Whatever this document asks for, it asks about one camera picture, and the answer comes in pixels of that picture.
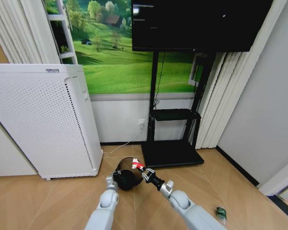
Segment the white curtain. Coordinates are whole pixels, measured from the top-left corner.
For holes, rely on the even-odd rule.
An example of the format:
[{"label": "white curtain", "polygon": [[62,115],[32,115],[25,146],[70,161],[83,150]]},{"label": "white curtain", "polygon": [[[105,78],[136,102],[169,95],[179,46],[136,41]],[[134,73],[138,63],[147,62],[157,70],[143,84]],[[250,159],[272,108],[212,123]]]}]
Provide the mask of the white curtain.
[{"label": "white curtain", "polygon": [[196,149],[214,148],[287,0],[274,0],[249,52],[217,54],[201,102]]},{"label": "white curtain", "polygon": [[10,63],[60,63],[42,0],[0,0],[0,45]]}]

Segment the black television screen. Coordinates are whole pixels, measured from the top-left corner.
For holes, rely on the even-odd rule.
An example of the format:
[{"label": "black television screen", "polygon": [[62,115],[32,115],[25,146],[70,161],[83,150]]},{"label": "black television screen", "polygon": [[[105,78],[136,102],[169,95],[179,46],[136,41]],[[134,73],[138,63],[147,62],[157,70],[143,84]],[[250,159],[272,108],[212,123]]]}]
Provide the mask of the black television screen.
[{"label": "black television screen", "polygon": [[135,51],[249,51],[272,0],[133,0]]}]

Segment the tv stand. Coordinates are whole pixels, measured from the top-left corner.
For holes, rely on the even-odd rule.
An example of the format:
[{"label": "tv stand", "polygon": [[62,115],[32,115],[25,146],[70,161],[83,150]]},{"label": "tv stand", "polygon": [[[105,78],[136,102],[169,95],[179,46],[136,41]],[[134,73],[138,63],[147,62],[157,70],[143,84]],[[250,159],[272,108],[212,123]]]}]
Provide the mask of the tv stand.
[{"label": "tv stand", "polygon": [[[195,150],[201,122],[201,116],[197,111],[216,53],[207,54],[199,85],[196,90],[194,88],[194,100],[191,109],[154,109],[158,56],[159,51],[155,50],[153,52],[152,79],[150,85],[147,140],[142,144],[145,164],[149,168],[203,164],[204,160]],[[155,141],[155,121],[172,120],[187,120],[182,140]],[[193,121],[195,121],[195,129],[191,145],[188,139]]]}]

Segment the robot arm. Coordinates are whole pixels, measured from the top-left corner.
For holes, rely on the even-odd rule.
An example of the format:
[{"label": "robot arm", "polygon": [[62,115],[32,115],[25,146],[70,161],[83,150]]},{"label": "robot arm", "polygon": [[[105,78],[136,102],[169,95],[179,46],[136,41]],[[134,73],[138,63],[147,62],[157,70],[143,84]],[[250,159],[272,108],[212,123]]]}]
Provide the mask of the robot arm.
[{"label": "robot arm", "polygon": [[118,186],[113,176],[108,176],[106,182],[108,185],[107,189],[100,196],[98,206],[92,213],[84,230],[111,230],[114,210],[119,202],[119,194],[117,193]]},{"label": "robot arm", "polygon": [[173,191],[174,183],[169,180],[166,184],[164,180],[156,176],[156,172],[150,168],[145,168],[139,164],[137,159],[133,159],[134,166],[142,173],[146,183],[152,183],[157,190],[169,200],[172,207],[183,218],[186,225],[191,230],[226,230],[215,218],[206,212],[201,206],[190,200],[187,194],[180,190]]}]

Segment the vertical blind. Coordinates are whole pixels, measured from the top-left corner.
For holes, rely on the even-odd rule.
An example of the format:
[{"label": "vertical blind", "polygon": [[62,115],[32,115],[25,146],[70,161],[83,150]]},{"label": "vertical blind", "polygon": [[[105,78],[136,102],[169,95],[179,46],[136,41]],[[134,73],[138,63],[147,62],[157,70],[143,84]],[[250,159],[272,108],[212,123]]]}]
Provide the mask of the vertical blind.
[{"label": "vertical blind", "polygon": [[41,0],[0,0],[0,45],[10,63],[60,63]]}]

